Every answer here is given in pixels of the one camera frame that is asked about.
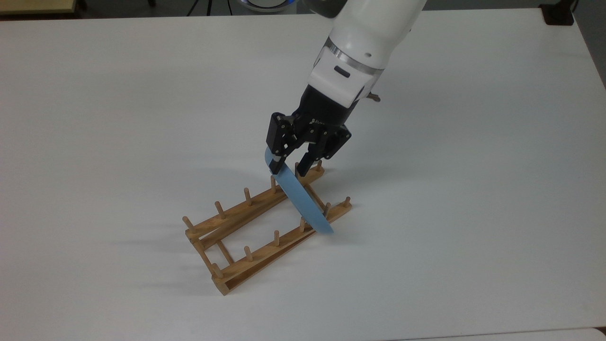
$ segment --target white table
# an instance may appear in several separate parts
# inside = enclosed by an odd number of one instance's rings
[[[535,9],[423,12],[315,185],[352,197],[337,233],[221,296],[181,217],[268,188],[270,114],[296,108],[330,26],[0,22],[0,339],[606,325],[606,92],[579,29]],[[235,258],[298,224],[272,211],[229,240]]]

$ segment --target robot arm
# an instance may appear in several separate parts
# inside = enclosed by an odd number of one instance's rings
[[[297,168],[303,176],[349,140],[345,121],[358,101],[369,96],[426,1],[348,0],[316,58],[299,107],[291,116],[271,116],[266,142],[273,174],[306,142],[307,153]]]

